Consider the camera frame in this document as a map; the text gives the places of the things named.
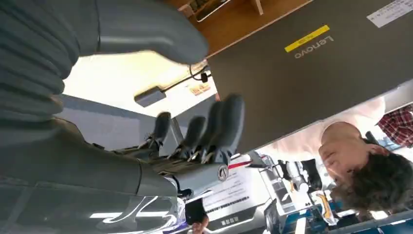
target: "red stripe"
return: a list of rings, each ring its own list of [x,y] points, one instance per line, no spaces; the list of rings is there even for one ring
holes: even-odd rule
[[[252,160],[251,160],[251,161],[248,161],[248,162],[234,163],[234,164],[229,165],[229,166],[228,166],[228,169],[234,169],[234,168],[237,168],[237,167],[242,167],[242,166],[245,166],[245,165],[250,164],[251,162],[252,162]]]

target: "lenovo logo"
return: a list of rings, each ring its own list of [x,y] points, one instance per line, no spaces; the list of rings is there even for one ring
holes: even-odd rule
[[[306,54],[308,54],[308,53],[311,53],[311,52],[317,50],[318,48],[320,48],[322,45],[325,45],[325,44],[326,44],[327,42],[329,42],[329,41],[334,41],[334,39],[333,39],[331,36],[328,36],[328,37],[320,40],[320,41],[317,42],[316,44],[311,45],[311,46],[308,46],[307,48],[301,50],[301,52],[296,53],[296,54],[294,55],[294,57],[295,57],[296,59],[302,58],[304,55],[306,55]]]

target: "cable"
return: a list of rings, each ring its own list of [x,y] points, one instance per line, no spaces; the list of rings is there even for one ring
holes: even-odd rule
[[[202,81],[201,79],[195,78],[194,74],[192,73],[192,65],[189,66],[189,73],[191,74],[191,77],[192,77],[194,80]]]
[[[187,77],[187,78],[185,78],[185,79],[183,79],[183,80],[181,80],[180,82],[177,82],[177,83],[175,83],[175,84],[173,84],[173,85],[171,85],[170,87],[168,87],[168,88],[166,88],[166,89],[164,89],[164,90],[162,90],[162,92],[164,93],[164,92],[166,92],[166,91],[168,91],[168,90],[170,90],[170,89],[172,89],[173,87],[175,87],[175,86],[177,86],[177,85],[179,85],[179,84],[181,84],[181,83],[183,83],[183,82],[185,82],[185,81],[187,81],[187,80],[189,80],[189,79],[194,79],[194,80],[198,80],[198,81],[202,81],[201,79],[197,79],[197,78],[195,78],[195,76],[197,76],[197,75],[199,75],[199,74],[201,74],[202,72],[204,72],[207,68],[209,68],[209,66],[208,65],[206,65],[205,67],[203,67],[199,72],[197,72],[197,73],[195,73],[195,74],[193,74],[192,73],[192,65],[190,65],[189,66],[189,73],[191,74],[191,76],[190,77]]]

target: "red plaid shirt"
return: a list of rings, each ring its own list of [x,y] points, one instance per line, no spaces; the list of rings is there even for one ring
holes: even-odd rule
[[[385,114],[378,125],[394,143],[413,146],[413,107],[411,105]]]

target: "wooden panel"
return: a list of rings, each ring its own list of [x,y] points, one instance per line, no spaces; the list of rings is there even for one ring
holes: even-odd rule
[[[293,12],[311,0],[262,0],[263,15],[251,0],[231,0],[202,22],[190,21],[209,42],[208,57]]]
[[[168,4],[176,7],[176,9],[181,10],[186,5],[188,5],[192,0],[165,0]]]

